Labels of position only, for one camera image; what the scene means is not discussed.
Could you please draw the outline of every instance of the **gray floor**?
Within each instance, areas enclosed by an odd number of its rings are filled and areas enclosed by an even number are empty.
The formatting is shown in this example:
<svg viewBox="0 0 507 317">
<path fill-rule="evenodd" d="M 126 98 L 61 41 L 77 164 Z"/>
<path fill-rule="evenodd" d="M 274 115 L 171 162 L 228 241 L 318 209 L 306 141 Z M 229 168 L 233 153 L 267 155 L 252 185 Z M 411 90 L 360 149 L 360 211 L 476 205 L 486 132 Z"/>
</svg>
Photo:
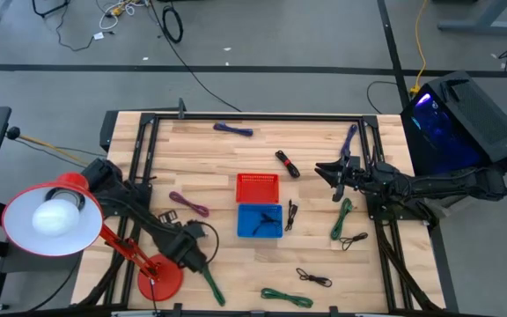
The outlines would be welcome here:
<svg viewBox="0 0 507 317">
<path fill-rule="evenodd" d="M 41 10 L 62 0 L 39 0 Z M 473 18 L 475 5 L 430 3 L 422 17 L 421 39 L 428 69 L 500 70 L 491 54 L 507 48 L 507 36 L 441 33 L 442 18 Z M 404 69 L 421 66 L 415 48 L 415 16 L 421 0 L 386 0 Z M 176 4 L 184 22 L 177 49 L 191 65 L 392 67 L 378 7 L 366 0 L 203 0 Z M 62 39 L 83 46 L 99 30 L 93 1 L 74 0 Z M 43 20 L 30 1 L 13 0 L 0 24 L 0 64 L 180 65 L 144 9 L 123 15 L 116 34 L 70 52 L 57 44 L 60 15 Z M 502 16 L 507 19 L 507 10 Z M 214 93 L 246 111 L 373 113 L 365 88 L 393 77 L 330 74 L 200 73 Z M 424 77 L 422 82 L 431 78 Z M 414 78 L 407 77 L 407 85 Z M 477 78 L 507 114 L 507 78 Z M 192 110 L 227 110 L 187 73 L 0 71 L 0 106 L 13 109 L 11 125 L 52 144 L 99 151 L 105 111 L 172 107 L 181 97 Z M 401 110 L 394 86 L 375 85 L 371 98 L 384 113 Z M 78 170 L 22 144 L 5 141 L 0 152 L 0 201 L 20 189 Z M 474 203 L 442 221 L 452 281 L 463 313 L 507 316 L 507 198 Z M 4 290 L 12 310 L 35 306 L 52 293 L 75 257 L 42 261 L 14 250 L 6 269 L 13 273 Z M 45 308 L 69 304 L 73 283 Z"/>
</svg>

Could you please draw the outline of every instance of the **wooden tabletop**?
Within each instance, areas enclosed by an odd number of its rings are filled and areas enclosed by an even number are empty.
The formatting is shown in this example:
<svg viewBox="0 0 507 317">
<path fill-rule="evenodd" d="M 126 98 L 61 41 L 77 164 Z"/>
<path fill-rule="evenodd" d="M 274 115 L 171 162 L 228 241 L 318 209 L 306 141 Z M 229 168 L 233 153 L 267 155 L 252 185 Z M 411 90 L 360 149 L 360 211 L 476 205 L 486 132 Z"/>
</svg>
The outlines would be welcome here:
<svg viewBox="0 0 507 317">
<path fill-rule="evenodd" d="M 124 173 L 129 173 L 136 140 L 139 112 L 121 112 L 108 153 Z M 379 131 L 386 162 L 403 173 L 412 174 L 404 130 L 398 115 L 378 115 Z M 369 238 L 342 251 L 341 243 L 330 239 L 338 218 L 340 203 L 331 199 L 334 190 L 315 172 L 316 162 L 338 159 L 351 122 L 274 122 L 234 121 L 232 127 L 253 129 L 252 137 L 215 131 L 213 121 L 162 120 L 159 124 L 152 176 L 151 212 L 159 214 L 176 209 L 181 221 L 199 218 L 184 206 L 172 202 L 169 192 L 182 193 L 189 201 L 208 206 L 210 216 L 201 220 L 213 225 L 220 235 L 220 249 L 210 271 L 226 298 L 221 307 L 203 276 L 184 271 L 180 291 L 171 299 L 158 302 L 158 309 L 172 309 L 182 303 L 189 310 L 327 312 L 338 306 L 340 312 L 386 312 L 386 296 L 378 258 L 373 222 L 367 215 L 364 196 L 346 188 L 345 196 L 354 204 L 343 226 L 342 236 L 367 232 Z M 144 149 L 148 138 L 144 139 Z M 284 151 L 301 173 L 292 179 L 275 157 Z M 362 154 L 359 133 L 351 143 L 354 156 Z M 144 156 L 139 167 L 143 168 Z M 293 228 L 278 240 L 241 239 L 237 236 L 235 183 L 237 173 L 278 173 L 280 204 L 286 222 L 288 201 L 298 205 Z M 118 219 L 106 223 L 116 230 Z M 400 221 L 400 238 L 407 268 L 417 283 L 439 306 L 445 306 L 427 227 L 420 221 Z M 210 257 L 215 237 L 200 239 L 201 250 Z M 152 256 L 158 249 L 147 232 L 142 232 L 140 247 Z M 99 238 L 84 251 L 77 274 L 72 303 L 83 299 L 107 269 L 112 248 Z M 296 268 L 333 280 L 331 288 L 298 279 Z M 398 306 L 402 307 L 400 286 L 395 270 L 393 283 Z M 124 268 L 119 271 L 115 298 L 120 297 Z M 130 293 L 129 308 L 152 309 L 152 303 L 140 294 L 136 277 Z M 269 287 L 314 301 L 311 309 L 299 308 L 283 300 L 262 299 L 260 290 Z"/>
</svg>

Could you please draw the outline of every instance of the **blue bin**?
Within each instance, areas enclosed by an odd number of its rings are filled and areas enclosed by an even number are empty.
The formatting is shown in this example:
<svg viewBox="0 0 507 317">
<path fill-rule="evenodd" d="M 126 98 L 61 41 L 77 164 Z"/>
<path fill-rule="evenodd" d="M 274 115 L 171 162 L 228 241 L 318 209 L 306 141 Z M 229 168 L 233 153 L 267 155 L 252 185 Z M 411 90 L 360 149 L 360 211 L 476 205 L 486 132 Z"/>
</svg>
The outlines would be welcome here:
<svg viewBox="0 0 507 317">
<path fill-rule="evenodd" d="M 275 204 L 240 204 L 238 206 L 238 236 L 282 238 L 283 207 Z"/>
</svg>

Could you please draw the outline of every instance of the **red lamp base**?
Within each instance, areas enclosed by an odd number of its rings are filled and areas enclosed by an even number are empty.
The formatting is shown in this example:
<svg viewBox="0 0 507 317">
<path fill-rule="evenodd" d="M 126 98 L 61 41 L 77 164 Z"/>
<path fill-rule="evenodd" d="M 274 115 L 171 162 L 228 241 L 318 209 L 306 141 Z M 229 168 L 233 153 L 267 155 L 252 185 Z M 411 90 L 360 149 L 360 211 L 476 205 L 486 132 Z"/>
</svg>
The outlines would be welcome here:
<svg viewBox="0 0 507 317">
<path fill-rule="evenodd" d="M 161 254 L 152 256 L 150 260 L 159 263 L 159 282 L 151 285 L 150 279 L 140 272 L 138 273 L 138 289 L 149 300 L 167 300 L 180 289 L 183 283 L 183 270 Z"/>
</svg>

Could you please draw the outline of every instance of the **desk lamp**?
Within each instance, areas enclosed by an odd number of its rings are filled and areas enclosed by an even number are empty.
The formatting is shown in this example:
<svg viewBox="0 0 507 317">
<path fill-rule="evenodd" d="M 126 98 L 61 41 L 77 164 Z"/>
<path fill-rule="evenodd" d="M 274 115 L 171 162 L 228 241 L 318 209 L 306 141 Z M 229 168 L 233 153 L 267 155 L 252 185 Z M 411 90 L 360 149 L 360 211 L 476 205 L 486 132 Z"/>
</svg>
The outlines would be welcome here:
<svg viewBox="0 0 507 317">
<path fill-rule="evenodd" d="M 122 240 L 104 224 L 101 205 L 80 173 L 22 191 L 7 204 L 1 223 L 12 243 L 43 256 L 74 254 L 100 236 L 140 268 L 138 288 L 147 299 L 169 299 L 181 287 L 176 263 L 162 254 L 149 258 L 132 239 Z"/>
</svg>

